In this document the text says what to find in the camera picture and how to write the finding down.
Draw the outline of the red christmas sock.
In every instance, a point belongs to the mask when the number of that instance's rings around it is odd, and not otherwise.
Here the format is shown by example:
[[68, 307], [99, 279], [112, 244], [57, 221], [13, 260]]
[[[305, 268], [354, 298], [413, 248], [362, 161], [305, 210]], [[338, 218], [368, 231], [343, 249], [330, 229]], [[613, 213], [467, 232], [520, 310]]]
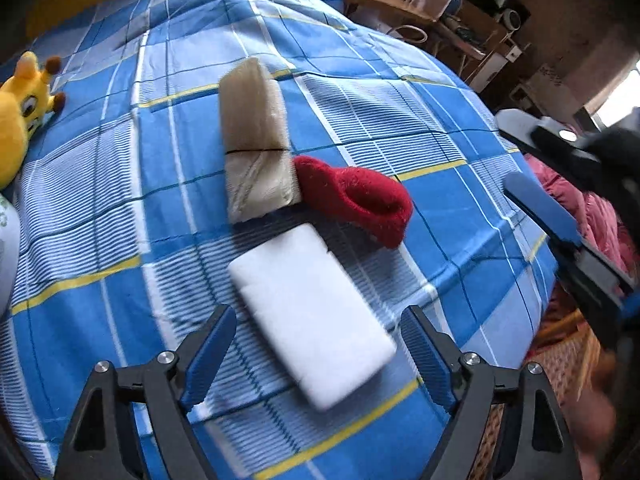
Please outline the red christmas sock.
[[293, 162], [307, 206], [359, 226], [387, 248], [399, 247], [413, 212], [411, 198], [399, 182], [368, 168], [332, 167], [306, 155]]

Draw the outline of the pink blanket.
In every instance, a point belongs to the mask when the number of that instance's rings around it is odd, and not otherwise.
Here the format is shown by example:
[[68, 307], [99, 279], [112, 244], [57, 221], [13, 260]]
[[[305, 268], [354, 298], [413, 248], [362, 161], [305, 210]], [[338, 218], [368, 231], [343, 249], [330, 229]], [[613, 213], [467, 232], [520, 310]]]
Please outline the pink blanket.
[[532, 155], [526, 155], [525, 160], [544, 190], [575, 218], [582, 237], [605, 254], [620, 270], [634, 280], [638, 278], [638, 252], [613, 206], [594, 193], [579, 191]]

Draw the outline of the wicker basket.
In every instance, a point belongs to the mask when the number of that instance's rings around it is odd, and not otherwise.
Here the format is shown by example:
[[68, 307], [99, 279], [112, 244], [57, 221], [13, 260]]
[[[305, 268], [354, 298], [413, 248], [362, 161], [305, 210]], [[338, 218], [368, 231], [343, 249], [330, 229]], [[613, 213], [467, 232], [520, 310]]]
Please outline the wicker basket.
[[498, 368], [515, 385], [489, 395], [484, 436], [471, 479], [549, 478], [564, 467], [580, 475], [564, 405], [580, 398], [598, 367], [601, 345], [579, 310], [542, 320], [519, 370]]

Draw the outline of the white rectangular sponge pad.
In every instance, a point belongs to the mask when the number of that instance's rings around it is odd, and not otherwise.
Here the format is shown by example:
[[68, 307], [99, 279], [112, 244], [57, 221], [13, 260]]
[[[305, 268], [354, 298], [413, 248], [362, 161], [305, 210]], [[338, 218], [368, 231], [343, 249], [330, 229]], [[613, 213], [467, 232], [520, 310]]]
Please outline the white rectangular sponge pad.
[[228, 271], [316, 410], [333, 408], [393, 359], [397, 344], [311, 224], [244, 252]]

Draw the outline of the blue plaid bed cover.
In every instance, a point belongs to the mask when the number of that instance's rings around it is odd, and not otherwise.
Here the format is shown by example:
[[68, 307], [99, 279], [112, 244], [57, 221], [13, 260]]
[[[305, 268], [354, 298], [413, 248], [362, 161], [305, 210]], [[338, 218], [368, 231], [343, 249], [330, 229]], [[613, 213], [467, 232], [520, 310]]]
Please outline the blue plaid bed cover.
[[[149, 361], [216, 304], [238, 330], [189, 418], [220, 478], [419, 478], [447, 415], [407, 351], [319, 412], [230, 281], [235, 257], [304, 223], [388, 330], [420, 304], [461, 348], [521, 365], [555, 269], [544, 233], [502, 192], [523, 156], [444, 64], [336, 4], [105, 0], [30, 43], [62, 58], [66, 104], [8, 191], [22, 232], [1, 407], [40, 478], [96, 362]], [[404, 185], [414, 211], [399, 248], [302, 204], [229, 222], [218, 84], [246, 58], [277, 81], [295, 153]]]

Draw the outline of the beige rolled cloth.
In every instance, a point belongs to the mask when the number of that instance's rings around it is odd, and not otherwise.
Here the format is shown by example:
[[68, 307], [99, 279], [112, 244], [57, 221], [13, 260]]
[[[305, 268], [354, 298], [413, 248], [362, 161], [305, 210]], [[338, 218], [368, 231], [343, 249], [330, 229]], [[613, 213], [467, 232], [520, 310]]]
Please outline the beige rolled cloth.
[[221, 79], [219, 116], [229, 222], [299, 203], [285, 102], [258, 58], [248, 58]]

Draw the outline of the white metal tin can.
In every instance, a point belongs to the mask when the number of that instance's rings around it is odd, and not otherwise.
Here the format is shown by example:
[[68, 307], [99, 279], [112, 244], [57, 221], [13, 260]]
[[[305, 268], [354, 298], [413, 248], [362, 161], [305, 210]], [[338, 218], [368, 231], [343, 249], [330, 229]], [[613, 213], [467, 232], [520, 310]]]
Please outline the white metal tin can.
[[4, 196], [0, 205], [0, 237], [0, 316], [3, 316], [12, 296], [21, 239], [20, 217]]

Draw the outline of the yellow giraffe plush toy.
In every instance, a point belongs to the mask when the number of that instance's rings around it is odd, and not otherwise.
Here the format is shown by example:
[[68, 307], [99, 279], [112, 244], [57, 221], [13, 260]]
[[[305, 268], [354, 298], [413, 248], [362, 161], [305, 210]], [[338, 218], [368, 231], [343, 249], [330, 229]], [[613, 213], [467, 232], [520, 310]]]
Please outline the yellow giraffe plush toy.
[[37, 55], [26, 51], [13, 75], [1, 85], [0, 188], [16, 177], [27, 154], [29, 141], [47, 114], [58, 114], [65, 106], [63, 91], [52, 93], [50, 83], [62, 67], [62, 58], [50, 56], [40, 67]]

